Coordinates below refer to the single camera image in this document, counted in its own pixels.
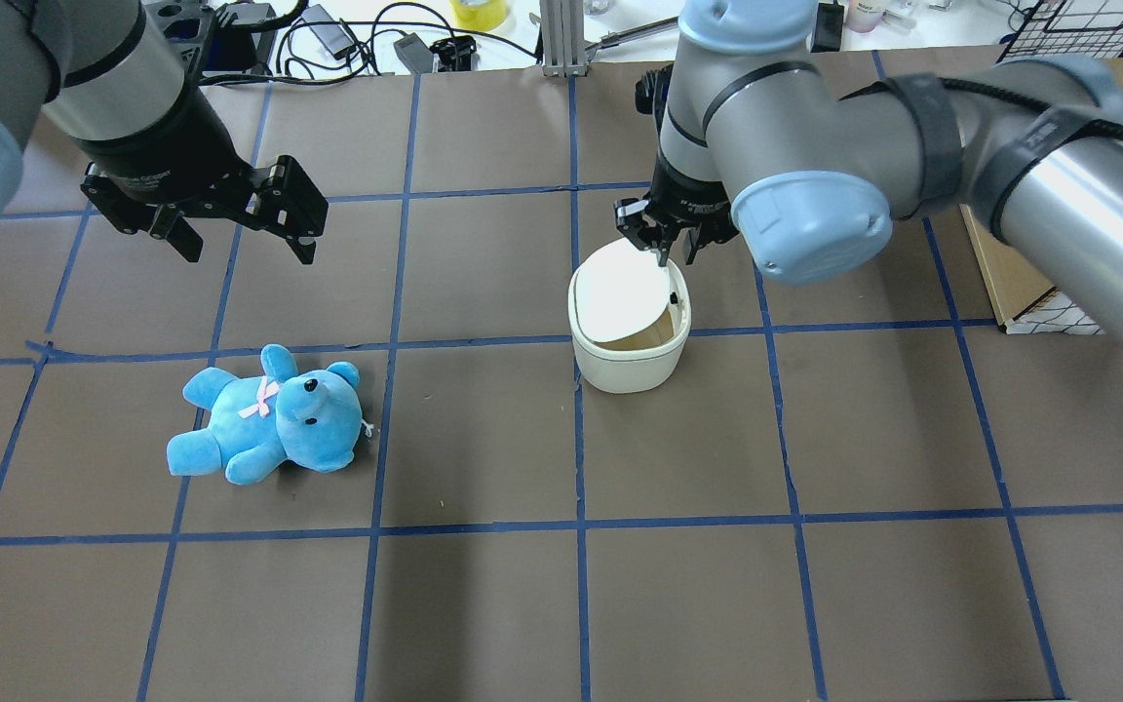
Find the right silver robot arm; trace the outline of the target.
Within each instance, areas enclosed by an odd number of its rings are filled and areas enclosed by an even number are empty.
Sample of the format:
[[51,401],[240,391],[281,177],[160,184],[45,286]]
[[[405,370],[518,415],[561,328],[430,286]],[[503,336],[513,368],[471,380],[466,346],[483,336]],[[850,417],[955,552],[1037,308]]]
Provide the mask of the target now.
[[968,206],[1123,343],[1123,92],[1083,55],[830,94],[809,53],[816,1],[687,1],[670,66],[638,83],[658,126],[649,191],[615,221],[667,261],[743,237],[763,277],[859,267],[897,219]]

